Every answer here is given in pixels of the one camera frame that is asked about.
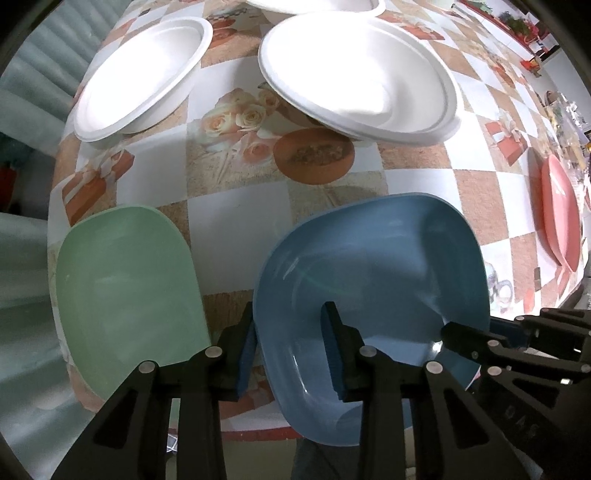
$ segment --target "green plastic plate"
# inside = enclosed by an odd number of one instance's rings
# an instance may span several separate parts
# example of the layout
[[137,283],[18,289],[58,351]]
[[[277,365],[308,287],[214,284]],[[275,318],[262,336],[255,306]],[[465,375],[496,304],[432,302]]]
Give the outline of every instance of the green plastic plate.
[[105,400],[143,360],[173,364],[210,345],[189,247],[156,209],[117,207],[74,226],[56,289],[72,360]]

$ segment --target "blue plastic plate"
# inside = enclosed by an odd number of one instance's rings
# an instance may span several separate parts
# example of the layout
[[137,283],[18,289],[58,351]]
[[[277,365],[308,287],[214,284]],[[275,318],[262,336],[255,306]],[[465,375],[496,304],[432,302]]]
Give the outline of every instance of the blue plastic plate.
[[472,230],[437,197],[381,197],[310,218],[274,249],[255,290],[265,369],[285,418],[315,442],[357,445],[361,404],[337,398],[320,331],[329,300],[344,324],[394,360],[437,359],[464,387],[478,370],[439,351],[447,322],[488,331],[489,299]]

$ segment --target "wall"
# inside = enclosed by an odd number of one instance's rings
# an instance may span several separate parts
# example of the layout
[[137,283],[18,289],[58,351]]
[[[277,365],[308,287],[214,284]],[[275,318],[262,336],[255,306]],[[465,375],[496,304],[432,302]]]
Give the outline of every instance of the wall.
[[587,122],[584,130],[591,129],[591,95],[564,50],[559,50],[546,60],[544,70],[556,84],[558,91],[577,104]]

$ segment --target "tablecloth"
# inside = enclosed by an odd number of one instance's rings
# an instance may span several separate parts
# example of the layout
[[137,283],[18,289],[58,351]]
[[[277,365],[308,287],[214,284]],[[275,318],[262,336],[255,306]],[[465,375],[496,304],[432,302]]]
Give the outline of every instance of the tablecloth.
[[[579,270],[569,274],[543,234],[540,165],[560,153],[556,136],[520,58],[470,14],[419,0],[387,0],[381,15],[422,39],[453,72],[465,103],[457,135],[428,148],[339,138],[336,153],[324,157],[307,151],[306,140],[331,138],[332,132],[266,84],[256,54],[272,25],[239,1],[134,0],[79,91],[130,38],[185,15],[205,17],[215,29],[188,99],[158,125],[110,150],[80,142],[70,116],[57,154],[48,221],[51,300],[70,378],[85,407],[96,411],[103,399],[85,384],[70,355],[54,272],[69,229],[116,205],[156,207],[179,228],[191,247],[214,341],[239,320],[265,258],[294,225],[314,213],[393,193],[431,193],[463,213],[486,262],[494,315],[536,314],[558,305],[580,281],[586,248]],[[355,59],[343,68],[354,69]],[[295,131],[304,148],[299,165],[286,167],[276,146]],[[246,396],[220,410],[226,438],[295,435],[273,399],[260,357]]]

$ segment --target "metal pin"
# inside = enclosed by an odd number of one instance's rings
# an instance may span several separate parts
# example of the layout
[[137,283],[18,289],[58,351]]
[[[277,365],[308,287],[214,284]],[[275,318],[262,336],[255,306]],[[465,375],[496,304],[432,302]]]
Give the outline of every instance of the metal pin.
[[492,377],[500,375],[502,371],[503,370],[501,370],[500,367],[489,367],[489,369],[487,370],[488,374]]
[[205,350],[205,356],[208,358],[217,358],[223,353],[223,350],[218,346],[211,346]]
[[140,363],[138,370],[142,374],[149,374],[154,371],[154,368],[156,368],[156,364],[150,360],[146,360],[145,362]]
[[427,371],[434,375],[438,375],[443,372],[443,367],[439,362],[429,362],[427,364]]
[[363,347],[361,347],[359,349],[359,353],[361,353],[362,356],[365,356],[367,358],[371,358],[373,356],[376,356],[378,351],[375,349],[374,346],[363,345]]

